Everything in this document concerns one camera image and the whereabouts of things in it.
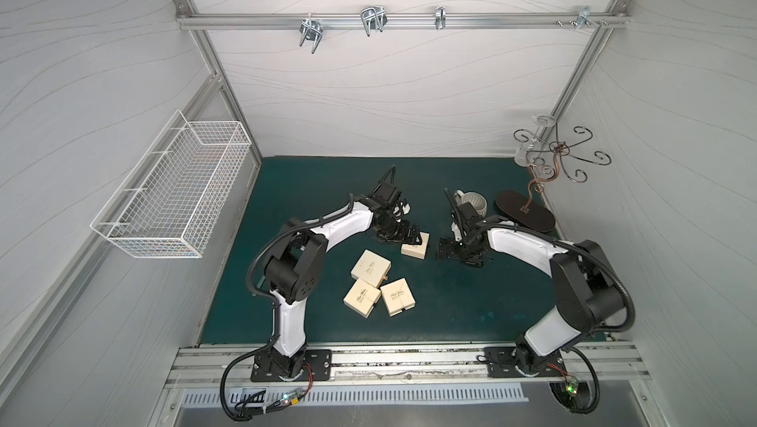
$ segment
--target green table surface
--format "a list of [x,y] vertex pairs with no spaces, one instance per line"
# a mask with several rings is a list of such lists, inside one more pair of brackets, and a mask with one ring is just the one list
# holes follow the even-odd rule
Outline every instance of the green table surface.
[[[370,194],[392,164],[395,185],[411,205],[407,218],[431,234],[425,260],[400,254],[399,245],[353,235],[330,250],[318,288],[308,298],[308,342],[507,341],[554,306],[550,278],[507,254],[492,253],[481,269],[438,261],[439,238],[452,220],[444,187],[483,195],[488,214],[503,190],[526,192],[530,176],[512,159],[425,157],[268,157],[234,241],[203,328],[202,343],[263,343],[271,333],[270,303],[244,287],[248,265],[290,217],[317,218]],[[350,271],[364,250],[392,261],[388,280],[407,280],[416,306],[389,317],[382,299],[365,319],[343,298]]]

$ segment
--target red wire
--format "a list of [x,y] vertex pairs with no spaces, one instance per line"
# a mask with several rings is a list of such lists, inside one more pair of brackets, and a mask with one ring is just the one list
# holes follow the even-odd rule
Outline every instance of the red wire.
[[563,371],[563,370],[562,370],[562,369],[560,369],[560,368],[559,368],[558,366],[555,366],[555,365],[553,365],[552,363],[548,363],[548,364],[546,364],[546,365],[547,365],[547,366],[549,366],[550,368],[554,368],[554,369],[556,369],[557,371],[560,371],[560,372],[561,372],[561,373],[563,374],[563,376],[572,376],[572,374],[568,373],[567,371]]
[[305,394],[303,394],[303,396],[307,395],[310,392],[310,389],[313,388],[313,369],[310,368],[309,363],[307,363],[306,366],[308,367],[308,373],[310,373],[310,381],[308,382],[308,389],[305,390]]

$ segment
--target robotic arm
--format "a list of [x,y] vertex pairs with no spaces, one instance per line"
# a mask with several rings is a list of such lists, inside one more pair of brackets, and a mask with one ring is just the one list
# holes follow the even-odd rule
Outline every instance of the robotic arm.
[[[556,306],[516,339],[511,363],[523,375],[537,375],[558,350],[568,350],[592,332],[623,332],[634,323],[633,301],[599,244],[574,244],[523,228],[501,216],[484,218],[472,205],[453,207],[455,241],[440,240],[437,258],[483,266],[491,250],[511,254],[552,278]],[[626,309],[620,326],[605,320]]]
[[[368,196],[351,197],[349,205],[317,220],[300,222],[290,218],[263,261],[270,283],[267,296],[275,299],[275,343],[267,352],[270,369],[281,379],[295,379],[305,361],[305,305],[318,285],[326,252],[356,233],[368,229],[382,243],[420,244],[418,225],[403,217],[410,205],[394,186],[394,166],[379,180]],[[248,271],[248,288],[254,287],[255,262]]]

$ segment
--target clear glass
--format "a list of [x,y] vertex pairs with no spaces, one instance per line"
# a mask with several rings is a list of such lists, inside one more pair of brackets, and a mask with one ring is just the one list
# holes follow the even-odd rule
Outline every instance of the clear glass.
[[[549,115],[541,115],[540,117],[533,117],[534,123],[538,125],[538,128],[536,129],[535,135],[541,136],[542,133],[546,131],[547,128],[551,128],[555,126],[555,119],[554,117],[551,117]],[[530,166],[530,163],[528,162],[528,157],[526,154],[529,151],[542,151],[544,150],[544,143],[536,139],[535,137],[532,137],[526,142],[520,143],[520,146],[516,150],[516,156],[515,161],[518,166],[521,167],[528,167]]]

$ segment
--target metal plate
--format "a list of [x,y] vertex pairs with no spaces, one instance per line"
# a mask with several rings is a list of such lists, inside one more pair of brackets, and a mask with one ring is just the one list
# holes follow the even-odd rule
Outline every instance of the metal plate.
[[[494,361],[488,361],[486,364],[487,375],[490,378],[521,378],[523,375],[516,369],[514,364],[506,364],[512,358],[510,354],[513,352],[512,347],[486,347],[484,348],[484,356],[487,360],[502,360],[504,363],[497,364]],[[558,366],[563,371],[565,365],[563,364],[563,358],[560,357],[559,352],[550,356],[548,363]],[[556,370],[547,367],[539,374],[530,376],[532,378],[554,378],[555,376],[561,376]]]
[[[313,381],[328,381],[331,377],[332,351],[331,350],[306,350],[305,363],[310,364],[313,370]],[[266,353],[255,356],[255,365],[252,366],[250,381],[252,382],[278,382],[281,379],[270,371],[270,357]],[[308,371],[303,369],[300,375],[292,381],[307,381]]]

